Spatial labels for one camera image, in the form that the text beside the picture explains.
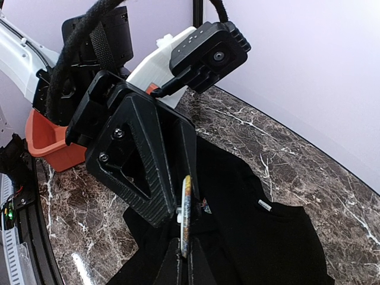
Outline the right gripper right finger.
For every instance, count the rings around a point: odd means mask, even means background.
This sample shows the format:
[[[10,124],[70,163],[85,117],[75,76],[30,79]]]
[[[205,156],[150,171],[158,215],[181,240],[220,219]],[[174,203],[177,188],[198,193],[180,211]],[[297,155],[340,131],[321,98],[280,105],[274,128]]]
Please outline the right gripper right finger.
[[[188,284],[217,284],[198,238],[192,238],[189,244]]]

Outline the black t-shirt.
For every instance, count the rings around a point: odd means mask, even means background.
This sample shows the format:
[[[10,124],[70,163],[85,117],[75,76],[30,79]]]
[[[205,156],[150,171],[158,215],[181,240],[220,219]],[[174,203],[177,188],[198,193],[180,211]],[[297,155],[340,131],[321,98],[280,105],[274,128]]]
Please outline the black t-shirt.
[[[334,284],[305,209],[271,202],[244,160],[198,137],[197,178],[190,234],[217,284]]]

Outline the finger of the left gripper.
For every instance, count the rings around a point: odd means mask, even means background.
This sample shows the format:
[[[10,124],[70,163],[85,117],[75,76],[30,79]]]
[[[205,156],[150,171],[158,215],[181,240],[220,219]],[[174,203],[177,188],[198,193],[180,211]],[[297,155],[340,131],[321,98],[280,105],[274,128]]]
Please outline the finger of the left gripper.
[[[175,120],[175,170],[178,182],[176,190],[177,205],[181,203],[182,182],[186,176],[191,177],[191,193],[200,199],[197,178],[197,134],[194,126],[180,119]]]

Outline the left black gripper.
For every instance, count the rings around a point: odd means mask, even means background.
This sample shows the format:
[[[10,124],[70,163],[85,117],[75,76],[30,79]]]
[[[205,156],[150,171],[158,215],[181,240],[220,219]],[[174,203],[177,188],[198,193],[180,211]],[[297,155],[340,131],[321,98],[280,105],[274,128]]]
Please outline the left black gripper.
[[[100,71],[74,112],[66,143],[86,147],[90,174],[159,227],[175,207],[165,148],[195,148],[196,133],[168,104]]]

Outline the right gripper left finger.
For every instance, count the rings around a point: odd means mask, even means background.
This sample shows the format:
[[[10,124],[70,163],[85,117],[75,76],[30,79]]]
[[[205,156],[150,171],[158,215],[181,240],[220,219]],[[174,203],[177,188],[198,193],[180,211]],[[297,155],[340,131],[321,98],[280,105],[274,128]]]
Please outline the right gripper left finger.
[[[170,241],[154,285],[178,285],[182,282],[182,253],[179,238]]]

